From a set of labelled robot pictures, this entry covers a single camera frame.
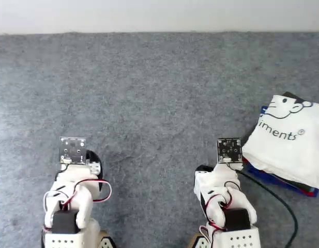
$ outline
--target white plastic bracket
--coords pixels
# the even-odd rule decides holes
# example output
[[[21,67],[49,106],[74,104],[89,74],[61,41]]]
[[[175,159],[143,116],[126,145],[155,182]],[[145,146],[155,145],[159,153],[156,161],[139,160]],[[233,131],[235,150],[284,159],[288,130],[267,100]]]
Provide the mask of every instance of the white plastic bracket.
[[[261,248],[258,228],[240,231],[226,231],[215,234],[214,242],[218,248]]]

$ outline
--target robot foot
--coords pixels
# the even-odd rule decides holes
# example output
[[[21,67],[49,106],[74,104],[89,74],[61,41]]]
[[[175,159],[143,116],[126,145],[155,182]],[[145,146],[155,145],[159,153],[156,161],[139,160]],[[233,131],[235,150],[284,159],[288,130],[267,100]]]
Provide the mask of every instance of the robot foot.
[[[198,232],[190,240],[188,248],[211,248],[210,246],[204,236]]]
[[[115,243],[106,231],[100,231],[98,234],[98,248],[116,248]]]

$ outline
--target white bag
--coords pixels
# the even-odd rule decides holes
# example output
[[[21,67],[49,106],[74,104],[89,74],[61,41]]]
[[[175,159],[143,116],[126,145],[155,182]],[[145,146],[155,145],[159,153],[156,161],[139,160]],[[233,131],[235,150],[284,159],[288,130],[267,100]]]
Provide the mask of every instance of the white bag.
[[[319,104],[273,96],[242,150],[257,169],[319,189]]]

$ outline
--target black cable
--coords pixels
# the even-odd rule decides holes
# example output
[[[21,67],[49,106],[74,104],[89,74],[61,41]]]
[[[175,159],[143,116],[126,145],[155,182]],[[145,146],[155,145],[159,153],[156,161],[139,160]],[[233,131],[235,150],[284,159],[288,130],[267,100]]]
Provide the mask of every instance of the black cable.
[[[289,213],[291,214],[291,216],[294,220],[294,225],[295,225],[294,232],[293,232],[292,236],[290,237],[288,243],[285,245],[285,248],[290,247],[292,245],[293,240],[295,239],[295,237],[297,235],[297,232],[298,232],[298,221],[297,221],[297,218],[294,214],[294,211],[291,209],[291,207],[283,199],[281,199],[276,193],[274,193],[268,187],[264,186],[262,183],[258,182],[256,179],[250,177],[249,175],[247,175],[239,170],[236,170],[236,172],[245,176],[246,178],[250,179],[254,183],[258,184],[260,187],[262,187],[264,190],[266,190],[268,193],[270,193],[272,196],[274,196],[279,202],[281,202],[286,207],[286,209],[289,211]]]
[[[69,164],[66,165],[66,168],[65,168],[65,169],[62,169],[62,170],[57,171],[56,176],[55,176],[55,181],[57,180],[58,174],[59,174],[59,173],[62,173],[62,172],[64,172],[64,171],[66,171],[67,168],[68,168],[68,166],[69,166]]]
[[[241,191],[241,187],[240,187],[237,183],[235,183],[235,182],[233,182],[233,181],[226,181],[225,184],[224,184],[224,187],[226,187],[226,184],[227,184],[228,182],[230,182],[230,183],[232,183],[232,184],[235,184],[235,185],[237,186],[238,190]]]

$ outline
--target red and white wire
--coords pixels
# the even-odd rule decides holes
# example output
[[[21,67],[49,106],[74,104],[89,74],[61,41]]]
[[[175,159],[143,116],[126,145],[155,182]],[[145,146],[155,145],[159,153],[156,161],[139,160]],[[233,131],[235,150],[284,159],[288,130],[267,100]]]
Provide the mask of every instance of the red and white wire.
[[[47,197],[50,193],[58,193],[58,194],[62,194],[64,195],[67,199],[69,198],[68,195],[66,193],[64,193],[63,191],[60,190],[49,190],[47,191],[44,196],[43,196],[43,209],[45,212],[47,212]]]
[[[110,184],[108,181],[106,181],[106,180],[104,180],[104,179],[91,179],[91,178],[89,178],[89,179],[83,179],[83,180],[77,182],[77,183],[74,185],[73,194],[63,203],[63,207],[65,207],[66,205],[68,205],[68,204],[72,201],[73,197],[74,197],[75,194],[77,193],[76,188],[77,188],[78,184],[80,184],[80,183],[82,183],[82,182],[101,182],[101,183],[105,183],[105,184],[107,184],[107,185],[109,186],[110,192],[109,192],[108,196],[105,197],[105,198],[103,198],[103,199],[93,200],[93,202],[95,202],[95,203],[105,202],[105,201],[107,201],[107,200],[111,197],[111,195],[112,195],[112,187],[111,187],[111,184]]]

